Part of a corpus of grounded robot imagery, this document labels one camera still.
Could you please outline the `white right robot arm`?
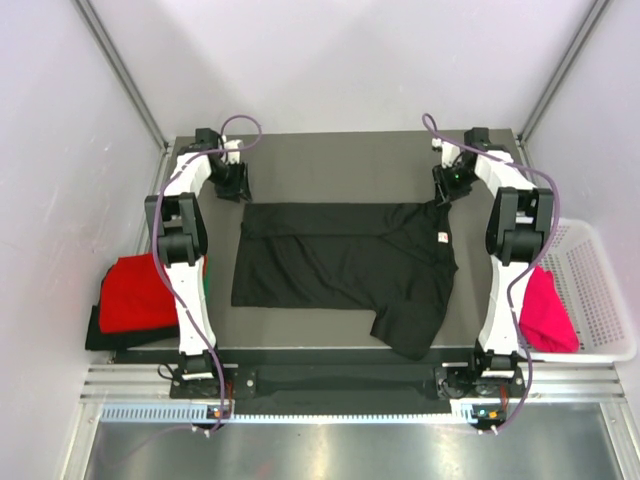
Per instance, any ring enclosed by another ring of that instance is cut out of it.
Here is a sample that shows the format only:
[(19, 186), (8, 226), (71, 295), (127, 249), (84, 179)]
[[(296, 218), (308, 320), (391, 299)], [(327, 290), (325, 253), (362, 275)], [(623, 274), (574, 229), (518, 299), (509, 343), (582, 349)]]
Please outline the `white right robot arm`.
[(432, 169), (437, 203), (448, 205), (469, 195), (476, 182), (493, 198), (485, 234), (492, 266), (486, 318), (469, 365), (450, 367), (443, 382), (487, 396), (502, 384), (522, 381), (518, 363), (526, 343), (520, 316), (527, 283), (558, 223), (555, 192), (529, 180), (531, 170), (516, 162), (506, 147), (493, 143), (486, 128), (466, 131), (463, 142), (435, 127), (429, 131), (432, 149), (440, 154), (440, 163)]

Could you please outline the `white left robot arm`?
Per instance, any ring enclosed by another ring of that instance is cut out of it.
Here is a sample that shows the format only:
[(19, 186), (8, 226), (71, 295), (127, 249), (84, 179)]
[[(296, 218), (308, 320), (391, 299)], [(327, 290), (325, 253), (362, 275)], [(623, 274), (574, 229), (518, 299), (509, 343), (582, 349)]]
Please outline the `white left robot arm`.
[(242, 150), (240, 140), (229, 140), (210, 128), (197, 129), (194, 141), (177, 154), (166, 183), (144, 201), (153, 265), (178, 316), (178, 380), (192, 381), (209, 397), (224, 390), (227, 374), (215, 356), (217, 339), (207, 311), (208, 234), (198, 199), (209, 182), (220, 199), (252, 200)]

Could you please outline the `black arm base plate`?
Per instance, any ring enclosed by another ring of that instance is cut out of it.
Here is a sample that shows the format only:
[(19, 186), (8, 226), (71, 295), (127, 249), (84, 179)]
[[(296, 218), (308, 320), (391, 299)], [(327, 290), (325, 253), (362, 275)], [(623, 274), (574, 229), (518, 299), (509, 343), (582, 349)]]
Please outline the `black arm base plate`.
[(481, 372), (462, 364), (240, 365), (227, 367), (221, 379), (176, 375), (173, 399), (219, 400), (303, 408), (318, 404), (353, 406), (438, 402), (466, 398), (514, 398), (524, 392), (518, 367)]

